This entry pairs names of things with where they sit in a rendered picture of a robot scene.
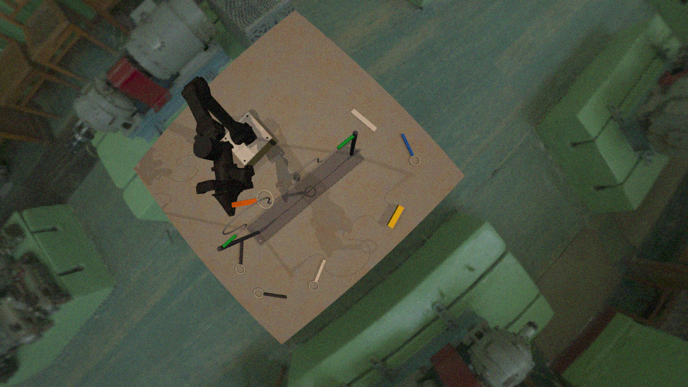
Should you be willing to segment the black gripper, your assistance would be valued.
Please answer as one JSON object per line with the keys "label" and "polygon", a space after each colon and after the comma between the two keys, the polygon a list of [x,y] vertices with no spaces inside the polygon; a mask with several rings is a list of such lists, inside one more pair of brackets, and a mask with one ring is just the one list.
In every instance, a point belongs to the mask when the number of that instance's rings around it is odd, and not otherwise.
{"label": "black gripper", "polygon": [[197,194],[204,194],[207,191],[215,190],[216,193],[212,196],[216,197],[217,201],[220,203],[225,212],[229,217],[234,216],[235,207],[232,207],[232,202],[238,201],[238,196],[243,190],[253,188],[253,182],[239,181],[230,179],[230,181],[225,182],[224,170],[226,164],[230,163],[230,167],[234,167],[233,161],[217,161],[211,168],[216,174],[216,180],[207,180],[201,183],[197,183],[196,191]]}

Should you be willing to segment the beige flat bar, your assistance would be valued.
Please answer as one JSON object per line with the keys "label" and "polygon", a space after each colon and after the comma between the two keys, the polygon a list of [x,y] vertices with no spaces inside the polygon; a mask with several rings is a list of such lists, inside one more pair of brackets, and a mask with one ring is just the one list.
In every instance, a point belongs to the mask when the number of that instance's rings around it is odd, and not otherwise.
{"label": "beige flat bar", "polygon": [[353,110],[351,111],[351,113],[353,113],[354,117],[357,117],[360,121],[363,122],[363,124],[366,124],[372,131],[375,132],[375,130],[377,129],[377,127],[375,127],[374,125],[372,125],[371,122],[370,122],[369,120],[367,120],[365,117],[363,117],[363,115],[361,115],[359,112],[356,112],[355,109],[353,109]]}

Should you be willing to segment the orange handle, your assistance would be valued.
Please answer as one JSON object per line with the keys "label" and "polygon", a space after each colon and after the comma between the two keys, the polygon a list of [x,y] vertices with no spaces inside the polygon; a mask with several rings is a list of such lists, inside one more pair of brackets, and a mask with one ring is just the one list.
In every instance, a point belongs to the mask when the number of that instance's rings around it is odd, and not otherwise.
{"label": "orange handle", "polygon": [[268,192],[268,193],[272,196],[272,205],[270,205],[270,206],[268,206],[268,207],[264,207],[264,206],[261,206],[261,203],[260,203],[260,202],[257,202],[257,203],[258,203],[258,205],[259,205],[261,208],[263,208],[263,209],[270,209],[270,208],[273,206],[274,197],[273,197],[272,192],[270,192],[270,191],[267,190],[267,189],[262,189],[262,190],[260,190],[260,192],[258,192],[258,193],[256,194],[256,198],[255,198],[255,199],[252,199],[252,200],[241,200],[241,201],[238,201],[238,202],[232,202],[232,207],[240,207],[240,206],[245,206],[245,205],[251,205],[251,204],[253,204],[254,202],[256,202],[257,200],[259,200],[260,193],[261,193],[261,192],[265,192],[265,191]]}

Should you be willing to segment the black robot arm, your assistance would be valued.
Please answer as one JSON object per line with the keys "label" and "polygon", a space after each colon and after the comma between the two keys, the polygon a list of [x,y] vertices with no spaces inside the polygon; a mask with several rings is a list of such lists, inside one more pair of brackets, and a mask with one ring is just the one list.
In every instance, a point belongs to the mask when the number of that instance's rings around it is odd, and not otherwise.
{"label": "black robot arm", "polygon": [[[193,153],[197,157],[214,163],[233,161],[233,144],[230,141],[220,141],[226,135],[224,126],[230,132],[230,137],[236,145],[241,145],[244,142],[247,146],[257,139],[252,126],[249,126],[247,122],[243,124],[234,121],[233,117],[217,103],[216,99],[211,96],[208,82],[203,77],[196,76],[192,79],[184,86],[181,95],[186,99],[197,122],[197,135],[194,137],[196,142],[193,145]],[[221,124],[211,117],[210,112]],[[234,167],[230,167],[230,163],[226,164],[225,182],[230,181],[230,179],[252,180],[252,176],[255,175],[253,165],[245,165],[244,168],[238,168],[238,164],[233,165]]]}

